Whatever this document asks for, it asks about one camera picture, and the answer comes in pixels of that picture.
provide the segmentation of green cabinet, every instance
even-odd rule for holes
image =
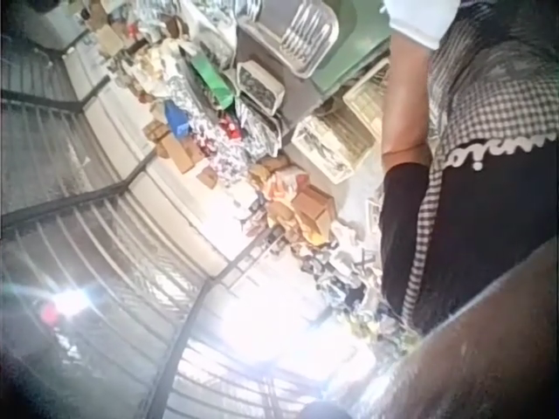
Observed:
[[[312,77],[325,96],[388,47],[388,16],[382,0],[324,0],[338,16],[340,35]]]

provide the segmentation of silver tray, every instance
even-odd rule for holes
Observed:
[[[308,79],[338,38],[338,19],[321,0],[244,0],[238,25],[291,72]]]

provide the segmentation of cardboard box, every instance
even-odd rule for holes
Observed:
[[[183,141],[183,147],[186,151],[186,154],[189,155],[190,159],[194,164],[199,163],[203,159],[205,159],[204,153],[202,153],[202,149],[196,144],[196,142],[189,138]]]
[[[169,158],[169,153],[167,153],[167,149],[161,144],[161,142],[155,144],[155,153],[157,154],[158,157],[161,157],[162,159]]]
[[[210,189],[214,189],[217,185],[217,179],[218,179],[217,173],[210,166],[204,168],[204,170],[200,172],[197,178],[201,183],[203,183]]]
[[[161,140],[161,144],[165,147],[165,150],[167,150],[170,159],[175,163],[179,172],[184,174],[194,168],[194,163],[184,150],[183,144],[181,144],[173,134],[169,133],[165,135]]]
[[[307,185],[292,201],[303,236],[314,245],[327,243],[335,220],[335,201],[313,185]]]
[[[117,53],[122,51],[125,46],[121,37],[119,37],[108,24],[104,24],[95,31],[95,35],[97,36],[97,42],[99,42],[101,50],[109,57],[114,57]]]
[[[271,202],[266,205],[266,211],[272,218],[282,218],[289,221],[295,217],[293,210],[279,202]]]
[[[163,105],[163,102],[158,101],[156,103],[153,103],[149,108],[149,111],[151,112],[155,120],[158,120],[162,124],[167,125],[167,117],[165,116],[165,105]]]
[[[143,133],[149,141],[157,143],[169,133],[169,127],[158,120],[152,120],[143,128]]]
[[[267,156],[259,161],[259,165],[264,166],[270,173],[282,170],[290,164],[291,162],[286,155],[278,155],[278,157]]]
[[[89,19],[86,21],[90,31],[95,32],[108,23],[108,16],[99,0],[92,0],[89,4]]]

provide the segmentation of black shirt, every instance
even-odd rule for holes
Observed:
[[[487,285],[557,233],[557,141],[513,155],[488,155],[446,168],[414,325],[423,333],[455,313]],[[418,210],[429,169],[395,166],[384,178],[383,293],[396,314],[414,256]]]

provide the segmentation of metal railing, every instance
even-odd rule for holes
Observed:
[[[17,47],[2,50],[2,349],[39,402],[56,417],[287,419],[320,397],[197,324],[278,232],[211,278],[129,190],[155,153],[121,178],[98,143],[83,110],[104,85],[77,100],[61,53],[4,41]],[[73,306],[52,303],[65,295]]]

